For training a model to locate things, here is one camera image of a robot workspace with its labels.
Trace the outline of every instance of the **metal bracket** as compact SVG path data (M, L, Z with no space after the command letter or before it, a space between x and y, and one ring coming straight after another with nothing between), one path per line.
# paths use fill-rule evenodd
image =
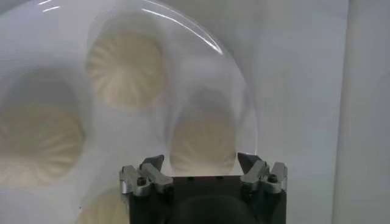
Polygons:
M240 177L242 184L249 186L251 191L258 189L260 180L269 174L269 166L262 160L257 160L248 173Z
M141 174L150 179L157 190L163 194L169 187L173 187L173 178L163 175L152 164L146 163L141 166Z
M284 163L276 162L271 173L263 177L265 191L270 194L278 194L282 190L287 191L287 167Z
M124 166L119 172L121 193L133 193L135 196L147 196L151 191L151 182L142 177L133 166Z

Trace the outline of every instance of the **dumpling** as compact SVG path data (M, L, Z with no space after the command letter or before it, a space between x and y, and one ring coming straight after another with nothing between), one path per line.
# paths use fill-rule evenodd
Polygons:
M217 119L179 123L173 134L171 167L178 176L227 175L235 162L234 128Z
M120 30L105 32L94 42L87 74L107 105L125 110L149 105L161 94L165 82L158 43Z
M82 210L76 224L129 224L126 204L121 201L119 189L99 196L91 206Z
M77 161L83 137L74 117L48 105L15 107L0 116L0 186L38 187Z

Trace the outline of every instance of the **white wall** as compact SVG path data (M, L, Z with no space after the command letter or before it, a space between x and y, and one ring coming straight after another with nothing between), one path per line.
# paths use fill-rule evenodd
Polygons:
M163 0L212 31L256 95L260 157L289 168L288 223L330 224L347 0Z
M334 224L390 220L390 1L350 3Z

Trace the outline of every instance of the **white background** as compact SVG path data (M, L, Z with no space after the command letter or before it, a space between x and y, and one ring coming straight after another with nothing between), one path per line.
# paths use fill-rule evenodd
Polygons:
M390 1L351 1L346 46L347 0L164 2L213 32L252 85L259 154L289 166L288 223L331 223L333 195L333 223L387 223Z

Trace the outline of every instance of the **steamed bun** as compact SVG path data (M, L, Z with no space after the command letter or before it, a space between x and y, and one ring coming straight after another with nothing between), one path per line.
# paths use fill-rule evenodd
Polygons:
M173 134L171 167L178 176L227 175L235 162L235 135L217 119L184 121Z
M161 94L165 82L158 43L120 30L105 32L94 42L87 74L106 104L124 109L150 104Z
M95 199L91 206L83 209L76 224L129 224L120 190L110 190Z
M11 109L0 117L0 186L54 182L77 161L82 144L77 120L55 107Z

